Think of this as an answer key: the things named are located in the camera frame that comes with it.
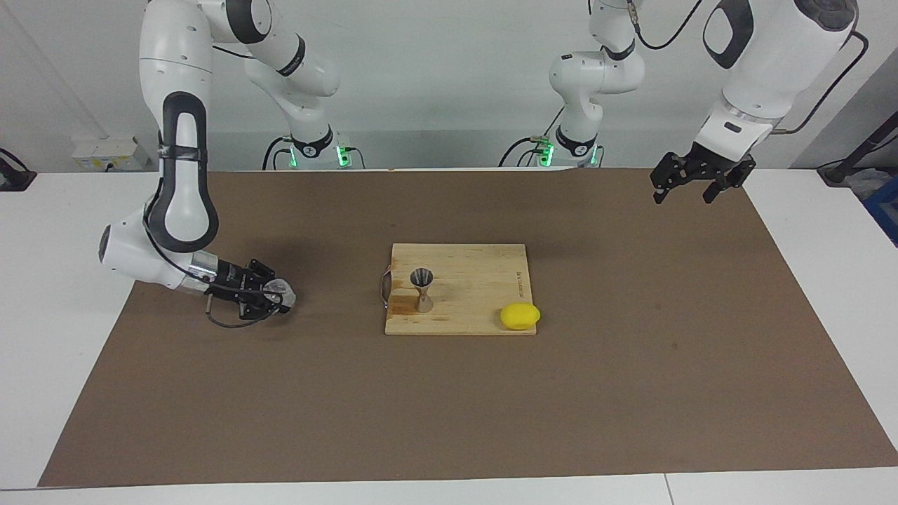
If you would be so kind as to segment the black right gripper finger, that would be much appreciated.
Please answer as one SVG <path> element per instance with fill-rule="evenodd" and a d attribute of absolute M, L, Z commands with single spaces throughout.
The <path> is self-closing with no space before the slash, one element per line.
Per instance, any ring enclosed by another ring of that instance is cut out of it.
<path fill-rule="evenodd" d="M 271 290 L 245 290 L 237 295 L 239 318 L 246 322 L 263 321 L 288 309 L 288 298 Z"/>
<path fill-rule="evenodd" d="M 266 285 L 276 278 L 276 272 L 256 258 L 251 259 L 244 267 L 245 285 Z"/>

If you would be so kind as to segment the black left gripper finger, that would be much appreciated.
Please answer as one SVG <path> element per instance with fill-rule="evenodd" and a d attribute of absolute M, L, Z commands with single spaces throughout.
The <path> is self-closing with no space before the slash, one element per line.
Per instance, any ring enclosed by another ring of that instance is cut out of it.
<path fill-rule="evenodd" d="M 702 198 L 705 204 L 712 204 L 722 192 L 728 189 L 738 189 L 744 185 L 748 176 L 755 168 L 756 163 L 753 158 L 744 158 L 736 166 L 729 170 L 716 170 L 710 185 L 703 192 Z"/>
<path fill-rule="evenodd" d="M 677 156 L 673 152 L 666 153 L 649 175 L 655 191 L 653 194 L 655 204 L 662 204 L 673 189 L 692 182 L 696 173 L 696 159 L 691 156 Z"/>

